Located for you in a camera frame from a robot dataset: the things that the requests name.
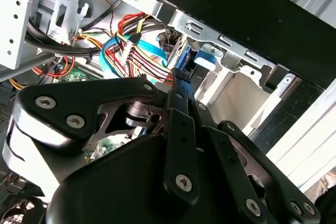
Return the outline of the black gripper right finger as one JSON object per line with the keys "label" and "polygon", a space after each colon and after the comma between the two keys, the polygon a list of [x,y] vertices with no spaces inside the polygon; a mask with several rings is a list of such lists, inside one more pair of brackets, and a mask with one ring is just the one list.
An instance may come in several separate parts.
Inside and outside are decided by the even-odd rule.
{"label": "black gripper right finger", "polygon": [[230,121],[215,123],[186,82],[187,223],[319,223],[312,202]]}

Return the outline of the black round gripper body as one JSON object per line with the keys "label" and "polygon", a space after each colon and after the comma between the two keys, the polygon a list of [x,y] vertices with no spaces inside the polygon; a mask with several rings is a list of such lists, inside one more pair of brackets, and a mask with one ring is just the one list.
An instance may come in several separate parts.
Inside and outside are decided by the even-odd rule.
{"label": "black round gripper body", "polygon": [[47,223],[187,223],[192,117],[168,110],[162,134],[148,134],[71,174],[56,190]]}

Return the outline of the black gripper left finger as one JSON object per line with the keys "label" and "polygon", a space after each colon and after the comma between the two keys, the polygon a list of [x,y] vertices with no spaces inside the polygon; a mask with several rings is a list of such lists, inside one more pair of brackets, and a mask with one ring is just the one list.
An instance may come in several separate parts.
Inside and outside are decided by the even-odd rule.
{"label": "black gripper left finger", "polygon": [[24,88],[15,99],[4,159],[51,203],[74,172],[141,136],[164,133],[169,109],[189,115],[189,78],[173,69],[172,79],[166,92],[141,77]]}

